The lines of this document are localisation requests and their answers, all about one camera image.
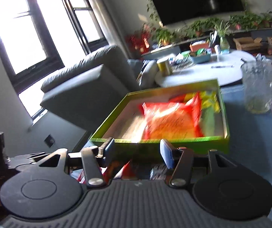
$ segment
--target food package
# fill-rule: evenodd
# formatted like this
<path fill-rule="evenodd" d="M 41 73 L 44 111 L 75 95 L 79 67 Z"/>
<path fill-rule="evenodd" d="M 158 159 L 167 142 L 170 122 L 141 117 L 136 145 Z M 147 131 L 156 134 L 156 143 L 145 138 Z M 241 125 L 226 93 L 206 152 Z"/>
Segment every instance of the food package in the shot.
<path fill-rule="evenodd" d="M 203 137 L 199 120 L 201 99 L 197 93 L 187 103 L 143 103 L 147 122 L 145 139 L 185 139 Z"/>
<path fill-rule="evenodd" d="M 197 93 L 187 93 L 183 95 L 179 95 L 177 97 L 171 98 L 169 102 L 175 102 L 175 103 L 186 103 L 190 99 L 192 99 Z M 209 107 L 214 108 L 214 112 L 219 113 L 220 112 L 220 105 L 217 101 L 217 95 L 215 91 L 202 91 L 199 92 L 199 96 L 201 99 L 201 109 L 206 109 Z"/>
<path fill-rule="evenodd" d="M 196 93 L 187 93 L 170 99 L 170 102 L 186 103 L 192 99 Z M 215 117 L 214 113 L 220 112 L 220 105 L 215 91 L 202 91 L 199 93 L 201 102 L 200 129 L 204 136 L 215 136 Z"/>
<path fill-rule="evenodd" d="M 138 180 L 134 172 L 131 160 L 121 168 L 114 179 Z"/>

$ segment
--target white round table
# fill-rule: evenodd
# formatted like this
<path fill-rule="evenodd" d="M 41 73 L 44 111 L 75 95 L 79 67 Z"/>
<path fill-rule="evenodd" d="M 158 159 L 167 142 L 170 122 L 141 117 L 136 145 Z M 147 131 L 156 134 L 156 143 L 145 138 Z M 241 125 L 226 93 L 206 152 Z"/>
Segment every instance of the white round table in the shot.
<path fill-rule="evenodd" d="M 220 86 L 228 85 L 241 80 L 241 59 L 255 61 L 255 57 L 245 51 L 234 50 L 227 55 L 211 55 L 208 63 L 199 63 L 195 66 L 175 70 L 172 75 L 163 77 L 159 71 L 155 76 L 155 82 L 161 87 L 172 87 L 189 84 L 198 81 L 218 79 Z M 228 66 L 225 68 L 211 68 L 212 66 Z"/>

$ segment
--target sofa armrest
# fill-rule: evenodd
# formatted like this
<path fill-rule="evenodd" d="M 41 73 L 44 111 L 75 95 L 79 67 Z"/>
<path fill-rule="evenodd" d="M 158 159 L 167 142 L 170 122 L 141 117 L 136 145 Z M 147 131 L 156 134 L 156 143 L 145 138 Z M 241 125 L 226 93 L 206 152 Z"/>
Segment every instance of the sofa armrest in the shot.
<path fill-rule="evenodd" d="M 102 64 L 45 93 L 41 106 L 85 130 L 95 131 L 127 93 Z"/>

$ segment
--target blue carpet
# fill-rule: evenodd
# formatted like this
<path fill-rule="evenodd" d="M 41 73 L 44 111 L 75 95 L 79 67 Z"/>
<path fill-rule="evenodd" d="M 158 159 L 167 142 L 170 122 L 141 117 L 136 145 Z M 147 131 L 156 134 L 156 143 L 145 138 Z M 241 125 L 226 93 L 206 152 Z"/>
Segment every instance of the blue carpet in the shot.
<path fill-rule="evenodd" d="M 229 156 L 272 184 L 272 111 L 246 111 L 242 86 L 223 88 L 222 96 L 231 133 Z"/>

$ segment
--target wall outlet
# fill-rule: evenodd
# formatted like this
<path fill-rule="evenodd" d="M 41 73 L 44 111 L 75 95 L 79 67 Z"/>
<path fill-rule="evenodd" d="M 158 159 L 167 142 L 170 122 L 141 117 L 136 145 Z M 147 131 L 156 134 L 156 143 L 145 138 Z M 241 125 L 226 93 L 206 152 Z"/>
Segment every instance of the wall outlet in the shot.
<path fill-rule="evenodd" d="M 51 147 L 56 142 L 56 140 L 51 135 L 49 135 L 45 138 L 44 142 L 48 147 Z"/>

